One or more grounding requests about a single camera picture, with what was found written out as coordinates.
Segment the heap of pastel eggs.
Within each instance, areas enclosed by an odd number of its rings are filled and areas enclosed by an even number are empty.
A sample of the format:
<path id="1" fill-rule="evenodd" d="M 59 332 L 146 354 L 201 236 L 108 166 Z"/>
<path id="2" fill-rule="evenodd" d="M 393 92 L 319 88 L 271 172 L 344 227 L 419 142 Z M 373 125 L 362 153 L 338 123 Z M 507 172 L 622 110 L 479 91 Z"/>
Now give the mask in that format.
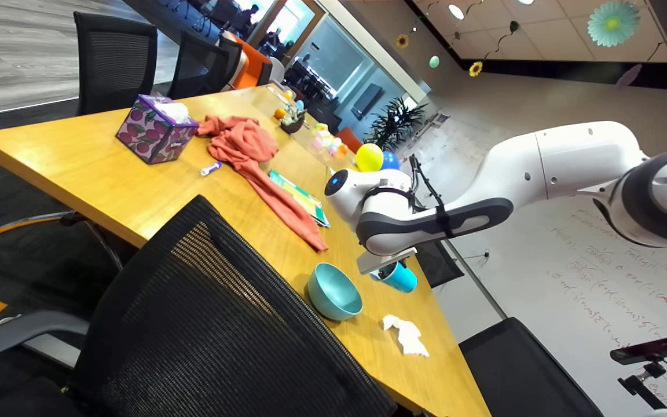
<path id="1" fill-rule="evenodd" d="M 328 125 L 318 122 L 312 129 L 312 148 L 318 154 L 328 158 L 343 158 L 349 154 L 349 148 L 340 137 L 331 134 Z"/>

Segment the crumpled white tissue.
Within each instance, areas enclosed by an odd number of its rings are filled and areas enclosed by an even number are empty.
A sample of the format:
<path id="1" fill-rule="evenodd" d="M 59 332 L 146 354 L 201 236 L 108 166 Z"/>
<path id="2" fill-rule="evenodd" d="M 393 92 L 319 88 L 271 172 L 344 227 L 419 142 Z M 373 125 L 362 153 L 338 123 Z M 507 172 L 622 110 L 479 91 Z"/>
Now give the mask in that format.
<path id="1" fill-rule="evenodd" d="M 428 349 L 420 339 L 422 335 L 420 330 L 410 320 L 387 314 L 382 319 L 382 329 L 384 331 L 397 330 L 397 343 L 400 345 L 402 354 L 415 354 L 415 356 L 424 358 L 430 356 Z"/>

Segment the teal paper flower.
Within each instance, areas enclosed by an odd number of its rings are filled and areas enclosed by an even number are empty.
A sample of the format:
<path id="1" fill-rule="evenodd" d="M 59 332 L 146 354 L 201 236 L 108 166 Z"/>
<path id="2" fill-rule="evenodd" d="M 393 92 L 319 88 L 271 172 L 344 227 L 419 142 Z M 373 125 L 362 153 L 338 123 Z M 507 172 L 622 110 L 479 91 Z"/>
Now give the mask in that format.
<path id="1" fill-rule="evenodd" d="M 587 32 L 596 45 L 614 47 L 622 45 L 637 32 L 640 19 L 640 10 L 634 3 L 612 0 L 593 11 L 587 23 Z"/>

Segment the orange chair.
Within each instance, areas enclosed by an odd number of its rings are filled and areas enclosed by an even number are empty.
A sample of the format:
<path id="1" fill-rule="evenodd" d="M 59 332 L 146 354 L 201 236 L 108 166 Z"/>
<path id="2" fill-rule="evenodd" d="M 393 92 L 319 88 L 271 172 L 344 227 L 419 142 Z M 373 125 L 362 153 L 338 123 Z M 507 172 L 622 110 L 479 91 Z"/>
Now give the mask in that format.
<path id="1" fill-rule="evenodd" d="M 233 32 L 224 31 L 217 45 L 232 47 L 239 51 L 238 59 L 231 59 L 232 76 L 230 86 L 240 90 L 269 84 L 273 64 L 263 55 Z"/>

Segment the small black bowl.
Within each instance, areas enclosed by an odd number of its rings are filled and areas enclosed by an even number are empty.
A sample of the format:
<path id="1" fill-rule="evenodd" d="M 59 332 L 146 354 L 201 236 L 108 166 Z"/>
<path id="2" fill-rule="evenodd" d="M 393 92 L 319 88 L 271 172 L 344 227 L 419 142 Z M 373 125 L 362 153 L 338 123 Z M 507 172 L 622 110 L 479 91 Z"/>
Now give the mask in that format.
<path id="1" fill-rule="evenodd" d="M 284 116 L 280 121 L 280 127 L 286 134 L 296 134 L 304 125 L 306 121 L 306 111 L 291 111 Z"/>

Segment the colourful booklet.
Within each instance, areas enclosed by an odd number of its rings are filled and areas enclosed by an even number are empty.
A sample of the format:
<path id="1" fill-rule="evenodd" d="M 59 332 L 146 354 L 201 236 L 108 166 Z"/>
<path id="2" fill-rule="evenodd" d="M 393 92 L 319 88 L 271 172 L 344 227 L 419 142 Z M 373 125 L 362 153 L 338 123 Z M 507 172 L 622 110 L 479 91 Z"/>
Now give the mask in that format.
<path id="1" fill-rule="evenodd" d="M 292 196 L 294 201 L 297 201 L 297 203 L 310 214 L 312 219 L 314 219 L 318 225 L 328 229 L 331 227 L 328 217 L 323 211 L 322 203 L 317 198 L 310 193 L 305 192 L 305 190 L 295 185 L 291 180 L 281 176 L 281 174 L 275 170 L 270 170 L 268 176 L 276 183 L 276 185 L 283 188 L 283 190 L 286 190 L 286 192 Z"/>

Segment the wall monitor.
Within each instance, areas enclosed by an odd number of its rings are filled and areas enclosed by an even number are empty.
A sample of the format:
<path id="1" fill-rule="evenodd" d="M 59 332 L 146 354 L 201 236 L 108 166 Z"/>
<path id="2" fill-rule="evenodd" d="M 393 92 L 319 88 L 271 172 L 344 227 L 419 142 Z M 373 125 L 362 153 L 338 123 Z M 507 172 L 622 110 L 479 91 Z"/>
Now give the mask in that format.
<path id="1" fill-rule="evenodd" d="M 382 92 L 383 88 L 381 86 L 371 83 L 357 97 L 357 100 L 351 106 L 350 112 L 357 120 L 362 120 L 368 114 L 371 107 L 376 104 Z"/>

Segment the yellow balloon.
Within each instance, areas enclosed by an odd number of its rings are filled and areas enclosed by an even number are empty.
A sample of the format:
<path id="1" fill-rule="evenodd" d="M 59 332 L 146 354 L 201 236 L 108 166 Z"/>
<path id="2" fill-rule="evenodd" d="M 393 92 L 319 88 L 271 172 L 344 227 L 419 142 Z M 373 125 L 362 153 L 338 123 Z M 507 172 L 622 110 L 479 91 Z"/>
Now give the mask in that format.
<path id="1" fill-rule="evenodd" d="M 360 172 L 374 172 L 382 168 L 384 154 L 376 143 L 366 143 L 356 153 L 356 165 Z"/>

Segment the black mesh office chair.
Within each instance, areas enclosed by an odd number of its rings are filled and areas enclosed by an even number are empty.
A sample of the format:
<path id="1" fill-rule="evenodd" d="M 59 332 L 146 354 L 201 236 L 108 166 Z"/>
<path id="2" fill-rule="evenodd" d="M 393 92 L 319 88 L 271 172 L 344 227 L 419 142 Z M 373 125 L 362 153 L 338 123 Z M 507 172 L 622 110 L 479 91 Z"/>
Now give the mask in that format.
<path id="1" fill-rule="evenodd" d="M 38 377 L 0 417 L 392 417 L 397 403 L 304 299 L 198 195 L 114 278 L 90 320 L 0 325 L 0 353 L 84 335 L 65 385 Z"/>
<path id="2" fill-rule="evenodd" d="M 154 25 L 74 12 L 78 38 L 78 116 L 130 108 L 154 85 L 158 31 Z"/>
<path id="3" fill-rule="evenodd" d="M 220 92 L 230 79 L 228 64 L 226 50 L 183 31 L 167 96 L 179 100 Z"/>

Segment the orange cloth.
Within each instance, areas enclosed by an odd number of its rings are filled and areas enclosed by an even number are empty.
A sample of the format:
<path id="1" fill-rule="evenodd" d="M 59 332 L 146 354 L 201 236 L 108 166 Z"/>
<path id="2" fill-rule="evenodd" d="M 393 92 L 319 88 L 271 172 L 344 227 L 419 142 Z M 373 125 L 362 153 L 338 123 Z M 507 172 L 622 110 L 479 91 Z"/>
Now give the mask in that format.
<path id="1" fill-rule="evenodd" d="M 207 151 L 212 158 L 230 164 L 290 230 L 318 253 L 328 250 L 312 216 L 262 171 L 260 164 L 275 157 L 278 144 L 257 119 L 207 115 L 196 134 L 210 139 Z"/>

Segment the blue plastic cup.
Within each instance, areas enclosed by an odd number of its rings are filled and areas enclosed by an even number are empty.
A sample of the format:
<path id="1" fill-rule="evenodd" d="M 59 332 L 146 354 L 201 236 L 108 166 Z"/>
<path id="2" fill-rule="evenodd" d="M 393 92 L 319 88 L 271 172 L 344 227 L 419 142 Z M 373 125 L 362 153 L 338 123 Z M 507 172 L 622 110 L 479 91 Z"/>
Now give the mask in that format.
<path id="1" fill-rule="evenodd" d="M 410 293 L 417 287 L 417 277 L 400 261 L 376 269 L 369 273 L 371 279 L 384 283 L 403 293 Z"/>

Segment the potted plant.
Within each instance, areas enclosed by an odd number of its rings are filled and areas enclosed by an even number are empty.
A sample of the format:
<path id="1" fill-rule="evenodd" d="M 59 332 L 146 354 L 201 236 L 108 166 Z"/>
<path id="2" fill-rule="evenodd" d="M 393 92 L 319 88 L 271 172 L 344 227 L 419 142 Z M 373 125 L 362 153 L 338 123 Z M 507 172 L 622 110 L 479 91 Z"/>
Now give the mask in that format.
<path id="1" fill-rule="evenodd" d="M 392 98 L 375 115 L 364 143 L 377 145 L 382 151 L 396 152 L 423 124 L 425 107 L 425 104 L 410 106 L 401 97 Z"/>

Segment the purple floral tissue box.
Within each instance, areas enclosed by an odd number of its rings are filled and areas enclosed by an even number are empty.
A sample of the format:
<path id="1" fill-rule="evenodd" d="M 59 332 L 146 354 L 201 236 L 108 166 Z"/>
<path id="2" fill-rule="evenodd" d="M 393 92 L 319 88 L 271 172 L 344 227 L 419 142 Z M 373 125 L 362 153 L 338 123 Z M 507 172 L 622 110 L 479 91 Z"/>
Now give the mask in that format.
<path id="1" fill-rule="evenodd" d="M 178 159 L 198 128 L 183 103 L 140 94 L 115 137 L 144 163 L 159 164 Z"/>

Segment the teal bowl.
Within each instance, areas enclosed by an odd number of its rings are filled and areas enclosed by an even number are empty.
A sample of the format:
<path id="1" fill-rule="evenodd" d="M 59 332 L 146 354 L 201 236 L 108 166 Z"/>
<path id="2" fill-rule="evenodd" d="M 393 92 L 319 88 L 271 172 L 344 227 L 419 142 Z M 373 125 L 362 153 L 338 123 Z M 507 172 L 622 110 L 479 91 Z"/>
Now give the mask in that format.
<path id="1" fill-rule="evenodd" d="M 329 320 L 348 320 L 363 309 L 362 296 L 347 275 L 332 264 L 319 263 L 307 283 L 308 298 Z"/>

